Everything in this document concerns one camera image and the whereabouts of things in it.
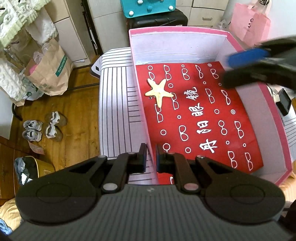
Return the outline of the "yellow starfish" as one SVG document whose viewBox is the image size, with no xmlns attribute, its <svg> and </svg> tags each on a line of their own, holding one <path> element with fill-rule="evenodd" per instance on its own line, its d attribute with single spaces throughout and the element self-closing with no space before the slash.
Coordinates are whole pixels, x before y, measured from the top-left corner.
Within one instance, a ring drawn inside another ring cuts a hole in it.
<svg viewBox="0 0 296 241">
<path fill-rule="evenodd" d="M 169 97 L 169 98 L 174 97 L 173 94 L 165 91 L 166 79 L 163 79 L 159 84 L 156 84 L 156 82 L 150 78 L 147 79 L 147 82 L 150 85 L 151 90 L 146 92 L 144 95 L 149 97 L 154 96 L 156 99 L 158 108 L 162 107 L 164 97 Z"/>
</svg>

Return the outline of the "yellow bin with bag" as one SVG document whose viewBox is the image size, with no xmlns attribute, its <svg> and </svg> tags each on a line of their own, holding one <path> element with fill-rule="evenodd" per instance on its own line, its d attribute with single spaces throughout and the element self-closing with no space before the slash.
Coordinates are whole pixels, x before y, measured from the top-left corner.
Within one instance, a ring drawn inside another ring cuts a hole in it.
<svg viewBox="0 0 296 241">
<path fill-rule="evenodd" d="M 16 158 L 14 160 L 14 168 L 20 186 L 55 172 L 52 164 L 36 159 L 33 156 Z"/>
</svg>

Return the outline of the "cream knitted cardigan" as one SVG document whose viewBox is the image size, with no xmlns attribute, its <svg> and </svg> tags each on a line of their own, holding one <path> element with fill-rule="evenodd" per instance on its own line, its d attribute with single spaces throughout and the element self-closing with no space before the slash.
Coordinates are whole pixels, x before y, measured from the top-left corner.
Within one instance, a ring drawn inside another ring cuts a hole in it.
<svg viewBox="0 0 296 241">
<path fill-rule="evenodd" d="M 56 38 L 57 29 L 45 10 L 48 3 L 50 1 L 1 1 L 1 49 L 23 29 L 39 45 Z"/>
</svg>

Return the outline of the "teal felt handbag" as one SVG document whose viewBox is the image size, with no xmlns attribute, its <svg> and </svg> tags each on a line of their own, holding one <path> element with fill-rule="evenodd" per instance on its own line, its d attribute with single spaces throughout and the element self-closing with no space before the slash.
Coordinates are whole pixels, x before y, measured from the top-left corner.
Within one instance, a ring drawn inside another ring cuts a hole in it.
<svg viewBox="0 0 296 241">
<path fill-rule="evenodd" d="M 176 0 L 121 0 L 120 3 L 124 16 L 129 19 L 171 12 L 176 8 Z"/>
</svg>

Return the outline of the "black suitcase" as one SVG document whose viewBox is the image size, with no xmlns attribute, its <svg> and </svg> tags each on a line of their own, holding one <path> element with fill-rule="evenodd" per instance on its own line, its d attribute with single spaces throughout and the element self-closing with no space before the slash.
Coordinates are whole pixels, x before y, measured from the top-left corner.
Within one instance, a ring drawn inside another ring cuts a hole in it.
<svg viewBox="0 0 296 241">
<path fill-rule="evenodd" d="M 126 26 L 128 31 L 130 29 L 137 28 L 179 25 L 187 26 L 188 18 L 182 11 L 178 9 L 166 13 L 137 16 L 135 18 L 126 20 Z"/>
</svg>

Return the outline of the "striped white tablecloth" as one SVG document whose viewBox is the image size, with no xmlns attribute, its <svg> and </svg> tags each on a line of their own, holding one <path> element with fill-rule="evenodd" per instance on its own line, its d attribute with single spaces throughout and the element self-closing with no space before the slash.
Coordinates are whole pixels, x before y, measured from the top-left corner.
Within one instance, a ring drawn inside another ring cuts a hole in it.
<svg viewBox="0 0 296 241">
<path fill-rule="evenodd" d="M 90 73 L 99 78 L 101 154 L 115 159 L 122 153 L 138 152 L 148 139 L 138 102 L 131 49 L 107 51 L 95 61 Z"/>
</svg>

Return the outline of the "brown paper bag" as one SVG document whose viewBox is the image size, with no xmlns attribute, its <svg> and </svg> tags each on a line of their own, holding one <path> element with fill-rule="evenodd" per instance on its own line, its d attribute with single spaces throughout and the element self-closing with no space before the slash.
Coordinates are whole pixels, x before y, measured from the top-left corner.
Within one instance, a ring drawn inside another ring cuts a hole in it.
<svg viewBox="0 0 296 241">
<path fill-rule="evenodd" d="M 62 95 L 68 89 L 73 63 L 60 44 L 51 39 L 34 52 L 25 69 L 25 76 L 49 96 Z"/>
</svg>

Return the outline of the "beige wardrobe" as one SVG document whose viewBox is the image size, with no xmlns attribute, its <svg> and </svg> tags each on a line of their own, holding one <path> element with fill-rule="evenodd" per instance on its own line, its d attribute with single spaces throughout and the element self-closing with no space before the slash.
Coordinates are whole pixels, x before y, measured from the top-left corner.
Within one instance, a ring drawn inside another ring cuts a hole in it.
<svg viewBox="0 0 296 241">
<path fill-rule="evenodd" d="M 190 26 L 213 27 L 228 1 L 177 1 Z M 89 65 L 95 51 L 103 54 L 129 46 L 120 1 L 50 1 L 45 6 L 58 31 L 57 41 L 75 67 Z"/>
</svg>

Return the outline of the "grey white sneaker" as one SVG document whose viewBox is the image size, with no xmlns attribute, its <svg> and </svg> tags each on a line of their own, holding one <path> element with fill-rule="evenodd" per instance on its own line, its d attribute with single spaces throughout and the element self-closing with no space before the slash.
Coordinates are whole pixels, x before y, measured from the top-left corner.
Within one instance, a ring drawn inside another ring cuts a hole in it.
<svg viewBox="0 0 296 241">
<path fill-rule="evenodd" d="M 23 127 L 26 130 L 36 130 L 41 131 L 42 130 L 43 123 L 39 120 L 27 120 L 23 123 Z"/>
<path fill-rule="evenodd" d="M 39 142 L 42 139 L 42 133 L 38 130 L 25 130 L 22 136 L 29 142 Z"/>
</svg>

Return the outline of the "pink paper shopping bag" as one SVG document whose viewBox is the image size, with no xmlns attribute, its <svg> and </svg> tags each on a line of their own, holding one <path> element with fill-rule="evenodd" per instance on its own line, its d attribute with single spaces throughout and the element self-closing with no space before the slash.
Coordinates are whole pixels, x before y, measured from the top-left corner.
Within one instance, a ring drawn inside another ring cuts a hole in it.
<svg viewBox="0 0 296 241">
<path fill-rule="evenodd" d="M 252 1 L 249 4 L 236 3 L 230 21 L 230 32 L 249 47 L 267 40 L 271 6 L 271 0 Z"/>
</svg>

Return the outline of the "black phone device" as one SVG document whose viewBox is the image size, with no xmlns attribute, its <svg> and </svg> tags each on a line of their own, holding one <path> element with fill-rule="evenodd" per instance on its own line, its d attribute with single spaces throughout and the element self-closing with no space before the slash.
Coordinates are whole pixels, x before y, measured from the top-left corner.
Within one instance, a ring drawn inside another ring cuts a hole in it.
<svg viewBox="0 0 296 241">
<path fill-rule="evenodd" d="M 288 115 L 292 105 L 292 100 L 283 88 L 276 95 L 275 104 L 283 116 Z"/>
</svg>

